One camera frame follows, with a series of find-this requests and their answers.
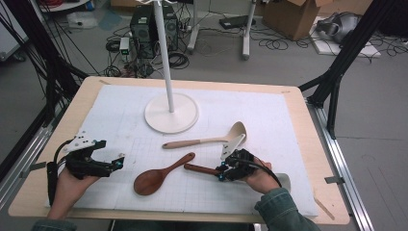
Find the light brown spatula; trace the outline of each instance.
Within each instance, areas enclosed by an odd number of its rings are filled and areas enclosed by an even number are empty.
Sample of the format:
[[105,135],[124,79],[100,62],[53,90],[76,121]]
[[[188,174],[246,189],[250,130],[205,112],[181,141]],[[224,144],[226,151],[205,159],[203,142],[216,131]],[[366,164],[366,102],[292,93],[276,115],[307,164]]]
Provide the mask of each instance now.
[[228,134],[225,137],[208,138],[208,139],[203,139],[203,140],[191,140],[191,141],[172,141],[172,142],[167,142],[163,144],[162,148],[171,149],[171,148],[191,146],[191,145],[196,145],[196,144],[200,144],[204,142],[212,142],[212,141],[228,142],[232,140],[233,138],[236,138],[240,134],[245,134],[245,138],[242,141],[242,143],[244,143],[246,141],[246,129],[245,129],[245,126],[243,126],[243,123],[238,121],[234,123],[234,125],[231,127],[231,130],[228,132]]

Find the wrist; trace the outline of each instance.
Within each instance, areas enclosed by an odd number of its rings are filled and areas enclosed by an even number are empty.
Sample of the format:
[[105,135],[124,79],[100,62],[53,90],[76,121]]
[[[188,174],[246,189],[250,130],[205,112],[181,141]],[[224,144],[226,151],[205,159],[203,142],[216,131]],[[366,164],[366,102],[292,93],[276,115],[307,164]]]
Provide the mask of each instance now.
[[263,188],[261,189],[260,193],[262,194],[267,194],[272,190],[279,189],[278,183],[276,183],[274,180],[273,181],[268,181],[264,184]]
[[61,204],[57,201],[52,205],[50,211],[48,212],[48,219],[65,219],[71,210],[72,206],[67,204]]

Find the green sleeve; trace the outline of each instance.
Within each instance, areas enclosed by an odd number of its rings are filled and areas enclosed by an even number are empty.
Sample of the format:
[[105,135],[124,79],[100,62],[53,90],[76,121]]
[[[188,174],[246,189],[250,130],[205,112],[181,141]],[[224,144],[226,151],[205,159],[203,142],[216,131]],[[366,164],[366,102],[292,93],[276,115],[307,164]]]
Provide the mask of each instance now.
[[320,230],[311,220],[302,216],[286,189],[272,190],[255,205],[269,230],[315,231]]

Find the black metal pole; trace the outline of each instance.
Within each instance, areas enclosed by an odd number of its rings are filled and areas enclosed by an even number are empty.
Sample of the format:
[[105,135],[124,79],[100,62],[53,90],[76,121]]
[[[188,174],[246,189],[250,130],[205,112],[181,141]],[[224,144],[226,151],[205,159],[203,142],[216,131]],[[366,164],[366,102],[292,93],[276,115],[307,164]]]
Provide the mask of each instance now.
[[319,108],[323,107],[324,101],[331,94],[327,129],[332,139],[336,138],[334,128],[340,82],[345,72],[365,47],[372,34],[385,19],[395,3],[396,0],[373,0],[329,69],[323,75],[299,87],[300,90],[305,91],[318,86],[315,92],[308,97],[308,102]]

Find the white lamp stand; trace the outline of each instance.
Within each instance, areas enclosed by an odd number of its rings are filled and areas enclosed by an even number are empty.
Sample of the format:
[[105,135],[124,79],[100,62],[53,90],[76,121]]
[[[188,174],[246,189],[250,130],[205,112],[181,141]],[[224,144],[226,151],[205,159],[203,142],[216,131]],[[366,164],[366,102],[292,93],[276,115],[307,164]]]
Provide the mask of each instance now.
[[175,134],[184,132],[195,124],[198,120],[198,107],[195,101],[187,95],[182,93],[173,94],[172,92],[165,23],[160,1],[154,1],[154,11],[159,33],[167,94],[153,98],[145,108],[144,117],[149,126],[156,131],[165,134]]

